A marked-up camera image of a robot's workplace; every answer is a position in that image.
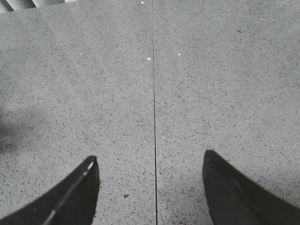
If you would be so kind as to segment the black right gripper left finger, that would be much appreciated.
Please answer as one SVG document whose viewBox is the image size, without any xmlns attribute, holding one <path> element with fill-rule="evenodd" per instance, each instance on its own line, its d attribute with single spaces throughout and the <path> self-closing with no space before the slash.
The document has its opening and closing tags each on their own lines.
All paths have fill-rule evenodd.
<svg viewBox="0 0 300 225">
<path fill-rule="evenodd" d="M 44 195 L 2 218 L 2 225 L 90 225 L 96 212 L 99 169 L 88 156 Z"/>
</svg>

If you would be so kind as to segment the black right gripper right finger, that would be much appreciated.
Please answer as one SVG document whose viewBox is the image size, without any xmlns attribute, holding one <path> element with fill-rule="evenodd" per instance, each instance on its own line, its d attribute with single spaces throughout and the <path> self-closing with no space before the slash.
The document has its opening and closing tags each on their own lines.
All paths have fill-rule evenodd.
<svg viewBox="0 0 300 225">
<path fill-rule="evenodd" d="M 299 208 L 235 169 L 213 150 L 204 154 L 204 191 L 215 225 L 298 225 Z"/>
</svg>

